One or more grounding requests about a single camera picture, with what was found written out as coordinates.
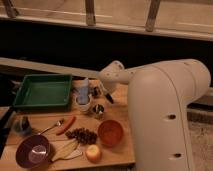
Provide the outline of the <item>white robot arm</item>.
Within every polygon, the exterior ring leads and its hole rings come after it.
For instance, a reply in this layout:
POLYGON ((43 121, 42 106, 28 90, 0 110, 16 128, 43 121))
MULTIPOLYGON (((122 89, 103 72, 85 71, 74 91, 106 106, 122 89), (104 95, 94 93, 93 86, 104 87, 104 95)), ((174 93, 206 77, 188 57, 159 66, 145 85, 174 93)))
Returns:
POLYGON ((136 171, 195 171, 187 106, 210 87, 208 68, 195 59, 126 69, 114 61, 99 73, 108 90, 128 86, 136 171))

